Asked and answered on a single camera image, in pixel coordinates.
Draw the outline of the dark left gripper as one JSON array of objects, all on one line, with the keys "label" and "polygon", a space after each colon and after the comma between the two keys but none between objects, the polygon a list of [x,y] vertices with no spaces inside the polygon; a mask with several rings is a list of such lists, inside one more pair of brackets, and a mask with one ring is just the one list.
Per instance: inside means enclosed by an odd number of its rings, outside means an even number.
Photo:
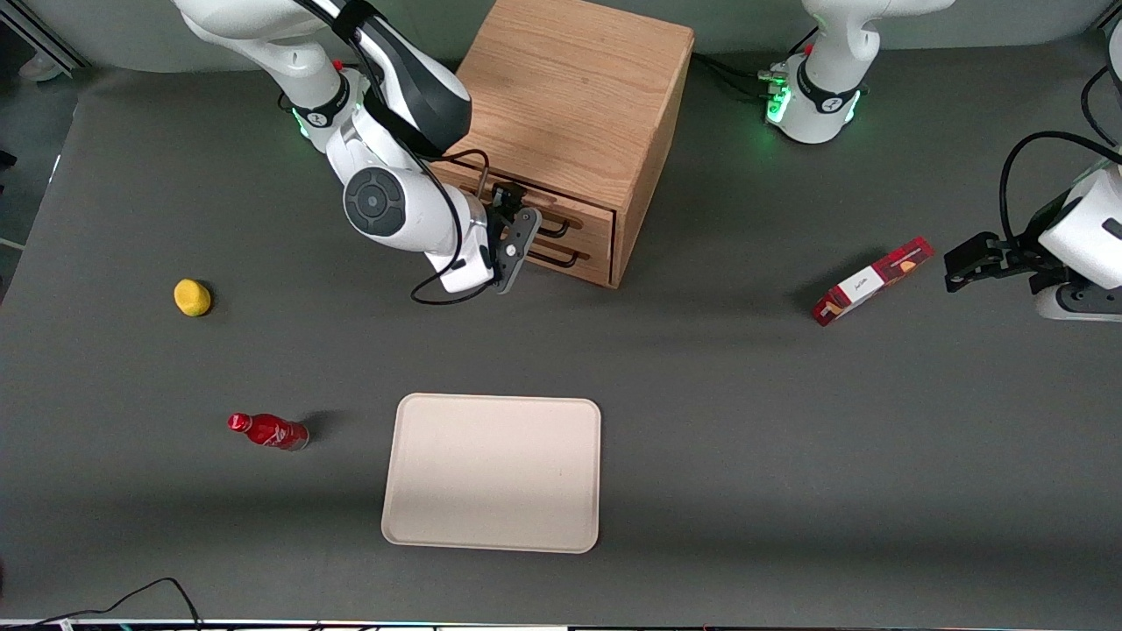
[{"label": "dark left gripper", "polygon": [[1030,274],[1029,287],[1033,295],[1049,287],[1069,282],[1069,268],[1040,243],[1050,223],[1030,223],[1020,234],[1003,226],[1005,244],[997,234],[983,231],[951,249],[951,260],[942,262],[942,286],[956,293],[973,282],[1005,278]]}]

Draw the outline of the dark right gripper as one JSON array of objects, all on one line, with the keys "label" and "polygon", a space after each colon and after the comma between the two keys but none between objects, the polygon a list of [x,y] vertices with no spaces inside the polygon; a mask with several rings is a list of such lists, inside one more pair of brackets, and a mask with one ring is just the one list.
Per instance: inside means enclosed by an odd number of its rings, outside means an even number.
[{"label": "dark right gripper", "polygon": [[493,184],[487,209],[488,260],[494,269],[494,292],[499,295],[513,289],[543,220],[536,208],[524,208],[526,193],[517,183]]}]

